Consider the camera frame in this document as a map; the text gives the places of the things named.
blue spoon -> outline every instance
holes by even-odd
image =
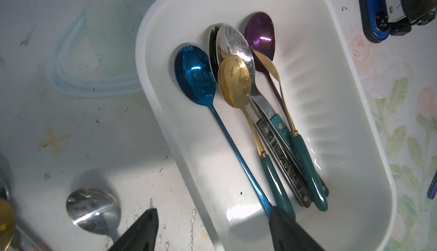
[[[243,160],[237,146],[232,140],[231,135],[229,135],[225,125],[219,117],[219,114],[212,105],[212,100],[216,93],[216,82],[211,73],[207,54],[198,46],[189,45],[183,47],[174,60],[174,74],[180,89],[191,101],[198,105],[206,106],[211,110],[229,144],[234,150],[235,155],[237,155],[241,166],[246,172],[267,217],[270,218],[271,204],[250,172],[246,162]]]

white plastic container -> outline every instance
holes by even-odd
[[[157,0],[141,23],[135,57],[142,87],[217,250],[273,245],[267,217],[212,113],[179,89],[174,57],[186,44],[207,50],[213,24],[243,31],[257,11],[273,20],[287,106],[330,189],[329,209],[320,212],[300,207],[286,187],[297,222],[326,251],[382,250],[390,236],[395,184],[331,7],[329,0]],[[257,85],[281,113],[262,75]],[[243,114],[218,91],[214,106],[273,201]]]

cutlery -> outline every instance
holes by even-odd
[[[117,241],[122,213],[111,194],[94,188],[80,188],[68,196],[66,209],[74,225],[94,234],[109,236],[114,243]]]
[[[244,61],[238,56],[229,56],[221,62],[218,70],[218,86],[225,101],[234,108],[243,111],[249,124],[252,135],[257,145],[259,158],[264,169],[267,181],[272,191],[276,205],[285,210],[292,219],[296,219],[293,207],[288,199],[287,193],[276,173],[276,170],[266,154],[264,147],[259,139],[255,125],[249,116],[246,107],[249,103],[251,79],[249,70]]]
[[[273,156],[277,166],[281,170],[281,173],[288,185],[290,186],[296,200],[301,206],[309,207],[311,205],[311,195],[309,189],[306,186],[306,182],[300,172],[298,166],[294,161],[290,161],[288,151],[286,150],[284,140],[278,140],[281,135],[274,132],[276,129],[272,123],[265,117],[253,101],[250,101],[252,108],[248,108],[251,114],[252,121],[255,122],[259,134],[261,135],[265,145],[268,147],[271,155]]]
[[[288,130],[285,123],[282,121],[282,118],[279,114],[275,113],[273,108],[270,106],[269,102],[265,99],[265,97],[259,92],[256,84],[255,84],[255,64],[254,58],[252,56],[252,52],[247,41],[244,39],[243,35],[235,28],[229,25],[222,25],[220,29],[217,31],[216,36],[216,60],[217,64],[221,64],[221,62],[229,56],[238,56],[240,57],[247,69],[249,70],[250,75],[250,100],[254,101],[257,106],[265,113],[266,117],[272,122],[276,131],[281,134],[284,140],[288,140],[291,138],[290,131]],[[214,70],[217,69],[215,66],[211,67],[213,70],[213,74],[215,74]]]
[[[15,213],[5,199],[0,198],[0,250],[9,247],[15,233]]]
[[[281,78],[279,77],[279,73],[273,64],[273,62],[262,53],[253,50],[255,55],[259,58],[260,62],[263,66],[272,74],[272,76],[279,82],[279,87],[281,91],[281,96],[284,98],[284,93],[282,91]],[[322,183],[320,182],[320,177],[315,171],[313,161],[311,156],[309,155],[308,149],[303,141],[302,135],[298,133],[296,130],[293,121],[290,117],[290,114],[287,110],[287,105],[284,103],[285,116],[287,117],[288,124],[292,130],[292,138],[291,145],[292,149],[295,152],[295,155],[299,159],[301,170],[306,178],[307,185],[310,189],[310,193],[312,194],[312,199],[317,208],[321,211],[328,210],[328,201],[326,200],[325,195],[325,187],[322,187]]]
[[[437,171],[434,174],[433,181],[431,182],[431,185],[429,186],[427,196],[429,199],[434,199],[437,192]]]
[[[200,47],[194,45],[183,47],[176,55],[174,61],[174,73],[183,93],[194,103],[206,106],[210,109],[229,144],[234,150],[235,155],[240,161],[240,164],[254,188],[264,211],[267,216],[270,216],[271,204],[250,172],[249,167],[246,165],[246,162],[238,151],[231,135],[228,133],[212,104],[216,93],[216,82],[212,77],[207,54]]]
[[[273,22],[269,15],[263,12],[255,13],[250,17],[244,29],[244,38],[246,39],[249,47],[252,50],[259,51],[265,54],[268,58],[273,60],[275,51],[275,32]],[[266,77],[279,105],[285,112],[284,104],[282,103],[282,97],[279,95],[273,80],[270,77],[269,71],[263,66],[259,65],[259,60],[254,57],[255,69],[264,74]]]

stapler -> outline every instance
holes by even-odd
[[[363,31],[379,43],[389,35],[405,35],[413,25],[425,25],[436,17],[437,0],[359,0]]]

gold spoon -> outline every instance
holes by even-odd
[[[287,105],[284,100],[284,93],[282,92],[281,78],[279,77],[279,73],[273,64],[273,62],[267,56],[262,53],[255,51],[252,49],[264,67],[272,74],[272,76],[279,82],[279,90],[281,91],[281,97],[283,101],[283,106],[285,110],[285,117],[287,117],[288,124],[290,125],[291,133],[292,133],[292,147],[296,152],[296,155],[299,159],[299,162],[302,166],[302,172],[306,177],[306,181],[311,192],[314,204],[321,211],[328,210],[328,201],[326,200],[325,189],[322,187],[321,179],[317,172],[315,171],[313,161],[311,156],[309,155],[308,148],[303,141],[302,136],[298,133],[295,125],[288,113]]]
[[[257,145],[259,158],[267,177],[267,181],[272,191],[276,205],[284,209],[293,219],[296,218],[292,204],[288,199],[287,193],[282,186],[281,180],[276,173],[276,170],[266,154],[263,144],[259,139],[255,125],[249,116],[246,109],[249,103],[250,95],[250,75],[244,61],[237,56],[229,56],[224,59],[218,70],[218,87],[225,101],[234,108],[239,108],[243,111],[244,116],[249,123],[250,130],[254,136]]]
[[[14,237],[15,213],[9,202],[0,199],[0,251],[6,250]]]

